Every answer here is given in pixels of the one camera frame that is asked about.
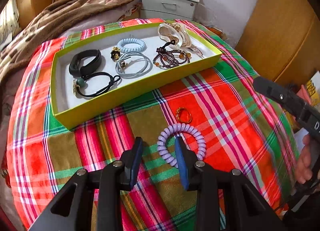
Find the person right hand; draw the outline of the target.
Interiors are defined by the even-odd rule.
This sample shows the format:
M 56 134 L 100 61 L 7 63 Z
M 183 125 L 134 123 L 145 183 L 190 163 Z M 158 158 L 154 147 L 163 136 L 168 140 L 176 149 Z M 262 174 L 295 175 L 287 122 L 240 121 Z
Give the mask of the person right hand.
M 295 178 L 296 181 L 300 184 L 304 184 L 306 181 L 312 178 L 312 170 L 310 168 L 311 165 L 311 154 L 309 143 L 311 141 L 311 137 L 309 134 L 303 137 L 304 148 L 298 158 L 297 167 L 295 169 Z

